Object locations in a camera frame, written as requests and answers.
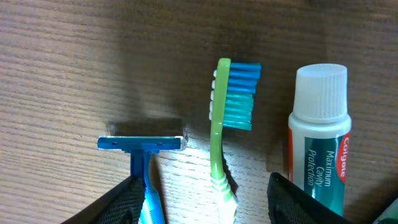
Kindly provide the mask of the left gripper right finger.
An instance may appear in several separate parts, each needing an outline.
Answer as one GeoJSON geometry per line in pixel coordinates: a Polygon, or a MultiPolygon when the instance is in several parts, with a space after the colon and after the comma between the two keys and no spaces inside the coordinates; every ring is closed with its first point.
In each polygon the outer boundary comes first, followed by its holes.
{"type": "Polygon", "coordinates": [[[267,200],[271,224],[351,224],[278,172],[269,177],[267,200]]]}

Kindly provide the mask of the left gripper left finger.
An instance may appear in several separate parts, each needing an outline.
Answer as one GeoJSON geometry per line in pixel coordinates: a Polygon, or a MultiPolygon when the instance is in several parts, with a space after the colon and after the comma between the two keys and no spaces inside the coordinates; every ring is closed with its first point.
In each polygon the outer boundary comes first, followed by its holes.
{"type": "Polygon", "coordinates": [[[137,224],[143,202],[142,179],[128,177],[62,224],[137,224]]]}

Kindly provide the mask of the blue disposable razor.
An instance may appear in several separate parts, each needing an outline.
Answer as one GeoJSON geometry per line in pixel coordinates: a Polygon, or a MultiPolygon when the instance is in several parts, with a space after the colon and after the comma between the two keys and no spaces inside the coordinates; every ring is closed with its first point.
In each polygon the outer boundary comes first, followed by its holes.
{"type": "Polygon", "coordinates": [[[159,193],[149,177],[150,157],[160,151],[182,151],[186,146],[187,139],[183,136],[101,136],[97,142],[100,150],[121,150],[131,155],[131,175],[144,181],[140,219],[148,224],[165,223],[159,193]]]}

